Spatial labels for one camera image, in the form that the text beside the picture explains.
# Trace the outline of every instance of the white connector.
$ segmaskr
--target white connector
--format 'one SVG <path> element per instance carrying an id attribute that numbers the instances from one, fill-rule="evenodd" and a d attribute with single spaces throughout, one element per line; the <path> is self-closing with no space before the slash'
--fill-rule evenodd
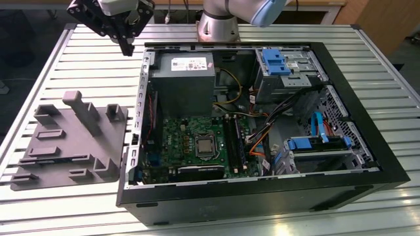
<path id="1" fill-rule="evenodd" d="M 166 24 L 170 24 L 170 21 L 171 21 L 171 15 L 170 15 L 170 11 L 168 11 L 168 14 L 166 16 Z"/>

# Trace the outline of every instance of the aluminum extrusion table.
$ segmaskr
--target aluminum extrusion table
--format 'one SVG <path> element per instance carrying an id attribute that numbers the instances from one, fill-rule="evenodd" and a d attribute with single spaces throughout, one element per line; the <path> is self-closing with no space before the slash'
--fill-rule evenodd
<path id="1" fill-rule="evenodd" d="M 194 25 L 150 25 L 135 41 L 134 57 L 124 57 L 108 38 L 83 25 L 68 26 L 0 147 L 0 234 L 419 235 L 420 97 L 364 32 L 336 25 L 240 25 L 240 36 L 243 41 L 326 43 L 412 181 L 338 210 L 151 228 L 115 206 L 116 182 L 14 192 L 10 180 L 36 127 L 38 105 L 62 108 L 64 91 L 78 89 L 86 102 L 130 106 L 132 116 L 144 42 L 196 40 Z"/>

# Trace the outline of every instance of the yellow wire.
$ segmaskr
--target yellow wire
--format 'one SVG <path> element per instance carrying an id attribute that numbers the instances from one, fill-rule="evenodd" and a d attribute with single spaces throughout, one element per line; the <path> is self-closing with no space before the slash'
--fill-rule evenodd
<path id="1" fill-rule="evenodd" d="M 227 69 L 220 69 L 220 71 L 224 71 L 226 73 L 230 74 L 230 76 L 232 76 L 234 80 L 236 81 L 238 85 L 239 85 L 239 94 L 238 94 L 238 97 L 235 99 L 232 99 L 231 101 L 226 101 L 226 102 L 215 102 L 214 104 L 230 104 L 232 102 L 235 102 L 240 97 L 242 97 L 242 94 L 243 94 L 243 86 L 242 86 L 242 83 L 239 82 L 239 79 L 235 77 L 235 75 L 227 70 Z"/>

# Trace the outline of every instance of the cpu socket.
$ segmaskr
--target cpu socket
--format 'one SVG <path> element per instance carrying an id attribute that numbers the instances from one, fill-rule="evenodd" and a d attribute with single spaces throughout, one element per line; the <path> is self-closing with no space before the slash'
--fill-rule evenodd
<path id="1" fill-rule="evenodd" d="M 196 157 L 204 161 L 211 160 L 216 156 L 215 135 L 198 134 L 195 135 Z"/>

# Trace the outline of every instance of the sticker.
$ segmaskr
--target sticker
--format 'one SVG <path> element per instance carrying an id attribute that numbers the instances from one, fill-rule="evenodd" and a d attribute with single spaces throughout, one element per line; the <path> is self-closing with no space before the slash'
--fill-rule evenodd
<path id="1" fill-rule="evenodd" d="M 255 96 L 254 96 L 254 95 L 250 95 L 250 102 L 251 102 L 252 104 L 255 104 Z"/>
<path id="2" fill-rule="evenodd" d="M 263 166 L 266 167 L 267 170 L 270 170 L 270 163 L 268 161 L 266 161 L 266 159 L 263 160 Z"/>
<path id="3" fill-rule="evenodd" d="M 290 62 L 290 63 L 288 63 L 288 66 L 290 66 L 290 67 L 299 67 L 296 62 Z"/>
<path id="4" fill-rule="evenodd" d="M 171 61 L 172 71 L 207 70 L 208 64 L 206 58 L 174 58 Z"/>

